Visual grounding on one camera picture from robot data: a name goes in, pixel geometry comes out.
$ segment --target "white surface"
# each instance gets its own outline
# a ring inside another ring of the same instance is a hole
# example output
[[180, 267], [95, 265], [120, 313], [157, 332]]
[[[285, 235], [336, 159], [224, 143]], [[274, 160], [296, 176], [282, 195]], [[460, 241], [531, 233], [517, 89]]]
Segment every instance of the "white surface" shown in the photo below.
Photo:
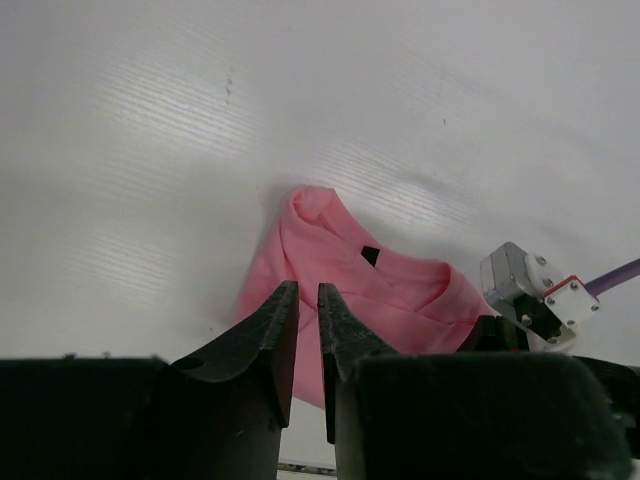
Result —
[[[507, 240], [640, 256], [640, 3], [0, 5], [0, 353], [174, 360], [229, 322], [293, 186], [474, 278]], [[638, 282], [580, 353], [640, 364]], [[332, 462], [294, 410], [283, 457]]]
[[326, 475], [306, 475], [304, 473], [278, 472], [278, 480], [331, 480], [336, 477]]

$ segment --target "purple cable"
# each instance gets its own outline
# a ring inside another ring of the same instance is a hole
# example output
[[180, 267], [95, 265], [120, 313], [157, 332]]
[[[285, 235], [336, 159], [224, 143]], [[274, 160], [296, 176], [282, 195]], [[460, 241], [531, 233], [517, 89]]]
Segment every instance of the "purple cable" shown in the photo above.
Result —
[[640, 258], [591, 280], [586, 283], [584, 287], [587, 289], [587, 292], [597, 297], [601, 293], [611, 290], [613, 287], [617, 287], [621, 283], [631, 280], [638, 275], [640, 275]]

